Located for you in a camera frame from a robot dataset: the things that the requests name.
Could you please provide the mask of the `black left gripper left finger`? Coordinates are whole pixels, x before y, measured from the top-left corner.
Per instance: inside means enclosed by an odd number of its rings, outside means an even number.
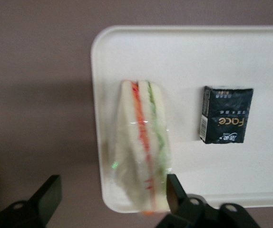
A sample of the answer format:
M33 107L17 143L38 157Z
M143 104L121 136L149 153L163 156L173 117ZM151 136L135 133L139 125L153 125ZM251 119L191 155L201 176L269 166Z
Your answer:
M61 176L51 175L30 199L0 211L0 228L45 228L61 200Z

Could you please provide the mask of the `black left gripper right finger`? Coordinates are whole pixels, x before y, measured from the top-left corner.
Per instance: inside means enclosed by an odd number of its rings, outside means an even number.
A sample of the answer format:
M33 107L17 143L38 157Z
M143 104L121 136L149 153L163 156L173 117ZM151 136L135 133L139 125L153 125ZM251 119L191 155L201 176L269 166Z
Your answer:
M215 209L198 196L189 197L175 174L167 175L166 196L170 208L158 228L258 228L245 208L224 203Z

